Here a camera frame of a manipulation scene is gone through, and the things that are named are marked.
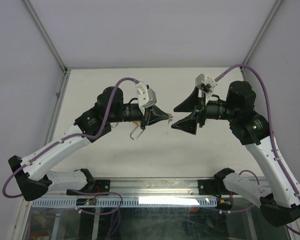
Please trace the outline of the long-shackle brass padlock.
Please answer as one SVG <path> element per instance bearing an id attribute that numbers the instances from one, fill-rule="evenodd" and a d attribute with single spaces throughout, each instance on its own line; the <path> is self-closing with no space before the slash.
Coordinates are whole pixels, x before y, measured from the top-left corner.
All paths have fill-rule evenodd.
<path id="1" fill-rule="evenodd" d="M 134 121 L 133 123 L 135 124 L 135 127 L 131 131 L 129 137 L 131 140 L 135 141 L 143 134 L 144 129 L 141 128 L 141 121 Z"/>

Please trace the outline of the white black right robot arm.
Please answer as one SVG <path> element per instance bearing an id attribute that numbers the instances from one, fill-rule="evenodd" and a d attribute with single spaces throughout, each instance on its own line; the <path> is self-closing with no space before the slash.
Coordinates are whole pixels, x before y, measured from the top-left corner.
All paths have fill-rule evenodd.
<path id="1" fill-rule="evenodd" d="M 172 129 L 192 135 L 206 120 L 227 120 L 232 134 L 249 151 L 264 174 L 269 188 L 243 179 L 230 168 L 214 175 L 216 192 L 239 194 L 261 211 L 274 227 L 281 227 L 300 218 L 300 184 L 294 176 L 287 178 L 289 168 L 271 139 L 267 119 L 254 110 L 256 93 L 246 81 L 229 85 L 225 100 L 206 101 L 207 87 L 196 86 L 189 97 L 176 106 L 175 113 L 189 115 L 172 124 Z"/>

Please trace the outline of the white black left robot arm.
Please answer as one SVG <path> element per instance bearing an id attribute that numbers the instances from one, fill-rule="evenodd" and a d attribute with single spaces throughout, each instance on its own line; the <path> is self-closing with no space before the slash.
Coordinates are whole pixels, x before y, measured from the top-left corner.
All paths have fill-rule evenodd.
<path id="1" fill-rule="evenodd" d="M 12 156 L 8 164 L 12 170 L 21 196 L 34 201 L 47 193 L 65 192 L 67 195 L 92 194 L 97 192 L 96 181 L 86 168 L 71 172 L 53 171 L 62 160 L 111 132 L 112 123 L 139 122 L 140 128 L 154 125 L 170 118 L 156 105 L 141 111 L 138 103 L 124 103 L 120 88 L 107 87 L 92 108 L 79 116 L 62 135 L 37 152 L 25 157 Z"/>

